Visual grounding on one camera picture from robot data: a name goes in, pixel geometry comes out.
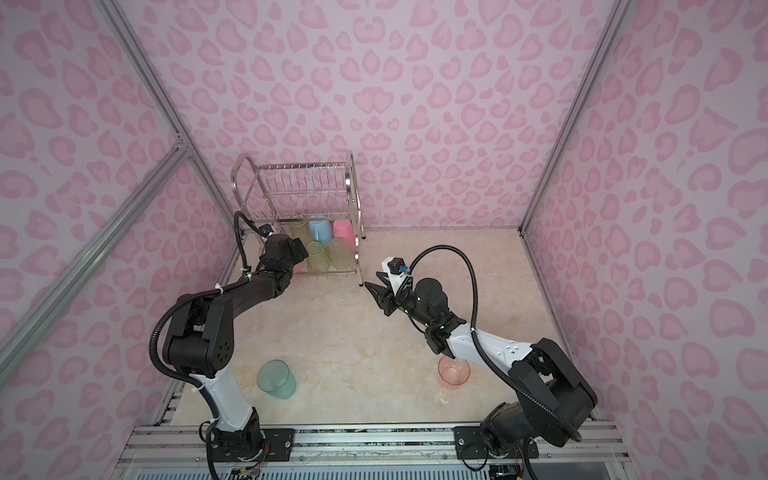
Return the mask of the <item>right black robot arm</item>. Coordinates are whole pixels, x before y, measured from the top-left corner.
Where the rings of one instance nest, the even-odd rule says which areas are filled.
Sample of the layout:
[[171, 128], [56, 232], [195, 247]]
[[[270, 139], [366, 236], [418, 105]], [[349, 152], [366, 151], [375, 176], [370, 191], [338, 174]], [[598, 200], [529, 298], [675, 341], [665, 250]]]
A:
[[484, 366], [515, 392], [514, 402], [500, 403], [480, 421], [462, 456], [523, 456], [537, 438], [554, 447], [582, 440], [580, 428], [597, 406], [597, 395], [555, 341], [520, 342], [478, 329], [450, 310], [435, 279], [413, 284], [406, 274], [377, 277], [377, 283], [363, 286], [385, 316], [404, 314], [434, 354]]

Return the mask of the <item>clear peach plastic cup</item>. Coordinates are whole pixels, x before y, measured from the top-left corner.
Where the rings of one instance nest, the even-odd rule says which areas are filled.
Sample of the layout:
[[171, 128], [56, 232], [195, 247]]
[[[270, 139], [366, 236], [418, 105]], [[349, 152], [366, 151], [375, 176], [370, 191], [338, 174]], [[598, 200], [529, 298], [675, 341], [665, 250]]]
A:
[[437, 365], [437, 373], [444, 386], [458, 388], [469, 380], [471, 367], [466, 360], [442, 356]]

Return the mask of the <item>teal plastic cup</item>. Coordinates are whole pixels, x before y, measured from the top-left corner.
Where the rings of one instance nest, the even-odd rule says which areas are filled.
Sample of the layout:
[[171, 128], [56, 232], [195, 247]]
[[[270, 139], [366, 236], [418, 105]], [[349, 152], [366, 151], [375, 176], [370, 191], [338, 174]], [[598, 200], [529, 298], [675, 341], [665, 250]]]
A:
[[289, 399], [297, 389], [296, 379], [283, 360], [266, 362], [257, 374], [257, 385], [261, 391], [278, 399]]

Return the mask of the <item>green plastic cup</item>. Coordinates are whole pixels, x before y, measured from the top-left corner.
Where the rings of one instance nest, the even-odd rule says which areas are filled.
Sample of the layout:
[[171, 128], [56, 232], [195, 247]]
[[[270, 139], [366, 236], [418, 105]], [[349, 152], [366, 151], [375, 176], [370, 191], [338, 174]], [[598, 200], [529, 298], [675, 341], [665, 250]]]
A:
[[306, 245], [308, 252], [307, 268], [311, 273], [328, 272], [331, 267], [331, 260], [326, 247], [317, 240], [310, 241]]
[[288, 222], [293, 238], [299, 239], [304, 245], [313, 240], [309, 222], [305, 218], [294, 218]]

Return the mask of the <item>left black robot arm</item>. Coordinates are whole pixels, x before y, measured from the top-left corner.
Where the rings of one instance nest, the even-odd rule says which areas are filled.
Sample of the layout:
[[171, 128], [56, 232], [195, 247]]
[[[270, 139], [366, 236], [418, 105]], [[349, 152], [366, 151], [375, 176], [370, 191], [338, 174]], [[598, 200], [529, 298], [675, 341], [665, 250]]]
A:
[[215, 453], [245, 461], [267, 455], [257, 410], [229, 367], [235, 351], [234, 320], [280, 296], [295, 266], [307, 257], [301, 240], [269, 234], [255, 267], [245, 264], [234, 283], [180, 296], [150, 336], [148, 350], [158, 372], [192, 386], [211, 412], [202, 433], [209, 459]]

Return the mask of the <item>yellow-green plastic cup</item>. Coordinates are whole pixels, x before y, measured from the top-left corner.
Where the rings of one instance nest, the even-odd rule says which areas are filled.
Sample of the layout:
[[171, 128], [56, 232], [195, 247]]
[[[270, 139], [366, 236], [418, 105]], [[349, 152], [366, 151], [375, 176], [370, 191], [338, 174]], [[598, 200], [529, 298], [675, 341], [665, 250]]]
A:
[[333, 238], [327, 247], [331, 265], [337, 271], [351, 270], [354, 266], [354, 252], [342, 238]]

